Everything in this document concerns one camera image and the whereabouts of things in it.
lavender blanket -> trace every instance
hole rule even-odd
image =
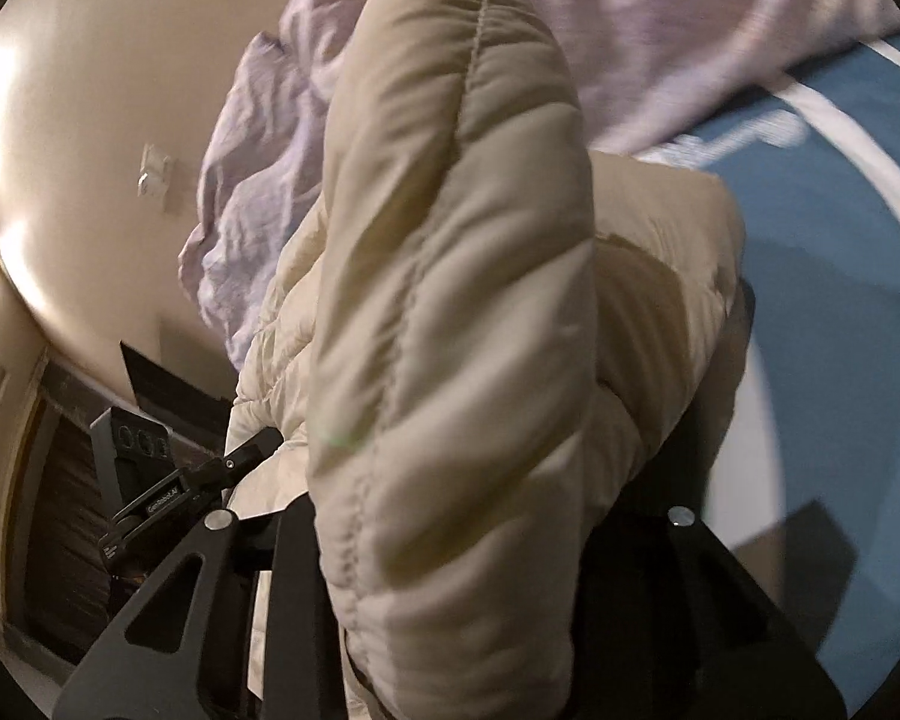
[[[892,0],[530,0],[566,53],[586,134],[633,153],[801,59],[900,28]],[[365,0],[290,0],[237,67],[203,159],[180,282],[242,366],[277,258],[320,189],[323,128]]]

